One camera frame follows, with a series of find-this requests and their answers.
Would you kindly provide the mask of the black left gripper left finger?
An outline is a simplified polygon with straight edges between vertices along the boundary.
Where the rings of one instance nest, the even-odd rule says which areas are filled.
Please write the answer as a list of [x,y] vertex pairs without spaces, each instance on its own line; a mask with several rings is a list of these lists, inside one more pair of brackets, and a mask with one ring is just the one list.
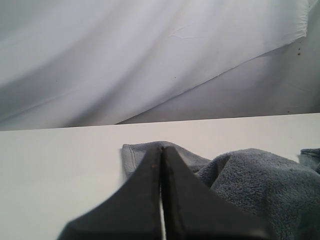
[[70,221],[60,240],[160,240],[162,150],[151,147],[123,186],[102,204]]

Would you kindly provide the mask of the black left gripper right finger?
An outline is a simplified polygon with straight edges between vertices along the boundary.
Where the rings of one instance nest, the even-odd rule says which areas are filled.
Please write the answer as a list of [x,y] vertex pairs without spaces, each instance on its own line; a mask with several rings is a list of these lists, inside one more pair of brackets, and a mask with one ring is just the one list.
[[161,198],[168,240],[273,240],[271,225],[199,180],[174,147],[161,153]]

